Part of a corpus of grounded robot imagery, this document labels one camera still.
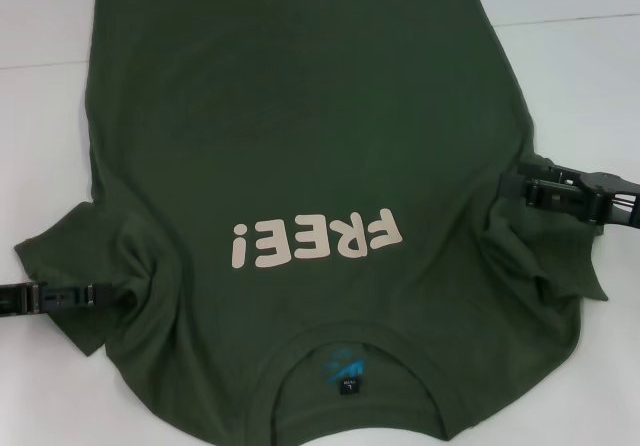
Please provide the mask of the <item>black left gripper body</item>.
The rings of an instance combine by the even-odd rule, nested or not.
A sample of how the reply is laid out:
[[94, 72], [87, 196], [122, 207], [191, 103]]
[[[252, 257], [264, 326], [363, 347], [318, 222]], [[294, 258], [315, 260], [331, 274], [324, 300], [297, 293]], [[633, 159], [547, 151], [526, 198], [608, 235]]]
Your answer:
[[37, 285], [20, 283], [0, 287], [1, 314], [33, 314], [37, 303]]

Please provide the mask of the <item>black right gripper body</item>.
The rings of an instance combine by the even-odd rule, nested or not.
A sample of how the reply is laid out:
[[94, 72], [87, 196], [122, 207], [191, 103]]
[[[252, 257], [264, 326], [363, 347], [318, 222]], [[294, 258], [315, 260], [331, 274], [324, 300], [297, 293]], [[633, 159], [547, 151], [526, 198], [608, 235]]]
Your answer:
[[584, 222], [626, 227], [639, 226], [639, 185], [604, 172], [583, 173], [577, 180], [586, 195]]

